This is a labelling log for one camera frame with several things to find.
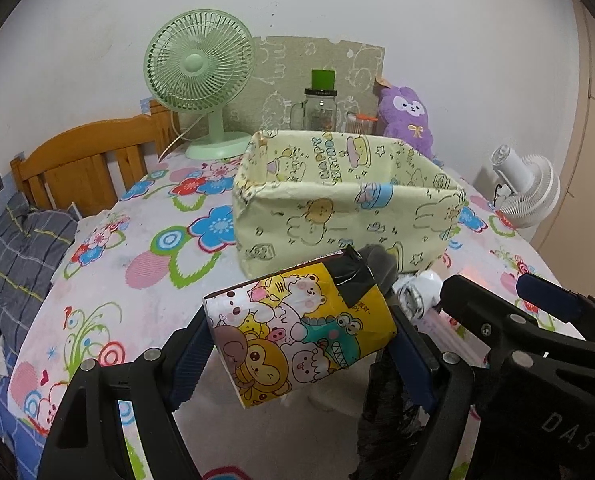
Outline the grey sock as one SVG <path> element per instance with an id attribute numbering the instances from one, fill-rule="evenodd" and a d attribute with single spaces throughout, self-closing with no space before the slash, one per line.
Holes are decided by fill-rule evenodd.
<path id="1" fill-rule="evenodd" d="M 387 296 L 398 279 L 397 259 L 379 244 L 363 246 L 359 253 L 371 271 L 380 292 L 383 296 Z"/>

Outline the cartoon animal tissue pack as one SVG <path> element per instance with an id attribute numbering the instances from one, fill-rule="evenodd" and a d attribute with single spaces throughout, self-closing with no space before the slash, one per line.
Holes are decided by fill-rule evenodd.
<path id="1" fill-rule="evenodd" d="M 352 247 L 213 292 L 203 307 L 243 408 L 345 370 L 396 334 L 375 276 Z"/>

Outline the white standing fan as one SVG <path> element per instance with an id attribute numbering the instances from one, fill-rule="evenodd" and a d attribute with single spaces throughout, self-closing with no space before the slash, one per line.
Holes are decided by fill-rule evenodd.
<path id="1" fill-rule="evenodd" d="M 498 177 L 494 205 L 515 229 L 538 226 L 555 209 L 560 179 L 546 157 L 521 157 L 503 144 L 491 154 L 491 167 Z"/>

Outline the floral tablecloth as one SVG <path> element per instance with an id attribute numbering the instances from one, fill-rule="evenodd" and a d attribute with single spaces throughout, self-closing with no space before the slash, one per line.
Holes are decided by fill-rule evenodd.
<path id="1" fill-rule="evenodd" d="M 377 136 L 344 136 L 348 148 L 335 152 L 321 140 L 314 155 L 293 146 L 275 151 L 269 177 L 302 171 L 303 162 L 340 162 L 352 181 L 372 178 L 384 167 L 394 142 Z M 110 210 L 87 217 L 53 275 L 30 332 L 20 347 L 9 385 L 9 410 L 43 437 L 55 420 L 70 380 L 86 359 L 101 365 L 127 363 L 151 347 L 163 346 L 188 325 L 214 290 L 245 281 L 234 244 L 232 188 L 239 157 L 191 160 L 169 154 L 136 182 Z M 467 202 L 446 238 L 442 278 L 463 274 L 536 318 L 545 330 L 581 338 L 564 324 L 517 296 L 521 274 L 555 282 L 537 252 L 499 210 L 463 180 Z M 330 203 L 315 200 L 297 208 L 290 233 L 322 234 L 319 252 L 360 245 L 337 228 Z M 198 390 L 179 415 L 201 471 L 253 479 L 347 479 L 358 465 L 356 430 L 368 385 L 371 358 L 350 370 L 297 390 L 259 410 L 243 410 L 215 352 Z"/>

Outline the grey plaid pillow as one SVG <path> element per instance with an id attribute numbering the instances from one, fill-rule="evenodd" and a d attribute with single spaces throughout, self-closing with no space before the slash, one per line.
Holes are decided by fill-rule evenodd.
<path id="1" fill-rule="evenodd" d="M 72 246 L 77 220 L 64 210 L 39 209 L 17 192 L 0 214 L 0 330 L 19 352 Z"/>

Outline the purple plush bunny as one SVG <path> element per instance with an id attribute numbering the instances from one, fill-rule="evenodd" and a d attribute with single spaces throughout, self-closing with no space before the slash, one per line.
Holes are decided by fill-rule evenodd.
<path id="1" fill-rule="evenodd" d="M 433 159 L 429 115 L 411 88 L 384 87 L 380 93 L 378 118 L 383 136 L 404 141 L 426 158 Z"/>

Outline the yellow cartoon fabric storage box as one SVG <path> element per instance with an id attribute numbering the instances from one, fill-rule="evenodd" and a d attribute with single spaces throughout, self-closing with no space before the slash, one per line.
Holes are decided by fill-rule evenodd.
<path id="1" fill-rule="evenodd" d="M 249 278 L 353 246 L 380 245 L 401 273 L 448 246 L 462 186 L 404 141 L 329 131 L 258 131 L 232 190 L 236 249 Z"/>

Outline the toothpick jar orange lid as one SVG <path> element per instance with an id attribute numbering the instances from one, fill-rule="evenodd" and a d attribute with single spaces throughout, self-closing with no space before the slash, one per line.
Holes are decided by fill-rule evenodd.
<path id="1" fill-rule="evenodd" d="M 373 134 L 378 118 L 360 113 L 348 112 L 345 118 L 345 131 L 349 133 Z"/>

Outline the wooden bed headboard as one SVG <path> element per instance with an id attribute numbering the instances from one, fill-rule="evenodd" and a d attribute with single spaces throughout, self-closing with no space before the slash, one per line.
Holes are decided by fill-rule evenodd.
<path id="1" fill-rule="evenodd" d="M 147 173 L 143 148 L 163 154 L 174 141 L 178 114 L 154 100 L 150 111 L 131 118 L 107 119 L 64 131 L 10 166 L 17 189 L 40 209 L 76 205 L 86 216 L 118 201 L 108 158 L 118 162 L 122 183 L 131 188 Z"/>

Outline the glass jar mug green lid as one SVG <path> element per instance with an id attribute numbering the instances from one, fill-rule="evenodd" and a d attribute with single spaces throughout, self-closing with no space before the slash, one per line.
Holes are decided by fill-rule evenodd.
<path id="1" fill-rule="evenodd" d="M 334 70 L 312 70 L 304 99 L 291 107 L 292 130 L 334 131 L 337 128 L 337 89 Z"/>

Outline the green cartoon board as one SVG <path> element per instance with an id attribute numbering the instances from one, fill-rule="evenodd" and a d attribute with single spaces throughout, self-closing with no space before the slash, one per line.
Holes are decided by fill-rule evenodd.
<path id="1" fill-rule="evenodd" d="M 333 70 L 337 90 L 337 129 L 346 115 L 377 114 L 375 79 L 383 72 L 385 49 L 373 44 L 327 38 L 256 37 L 255 66 L 248 84 L 224 108 L 224 128 L 254 133 L 290 128 L 294 105 L 305 100 L 313 70 Z"/>

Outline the green desk fan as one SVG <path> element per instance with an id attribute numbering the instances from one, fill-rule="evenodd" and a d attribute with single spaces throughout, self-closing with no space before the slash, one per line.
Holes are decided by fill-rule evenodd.
<path id="1" fill-rule="evenodd" d="M 186 148 L 189 159 L 243 154 L 250 135 L 224 128 L 224 108 L 250 81 L 254 41 L 243 22 L 215 9 L 194 9 L 161 27 L 146 48 L 143 73 L 153 98 L 176 113 L 205 115 L 205 136 Z"/>

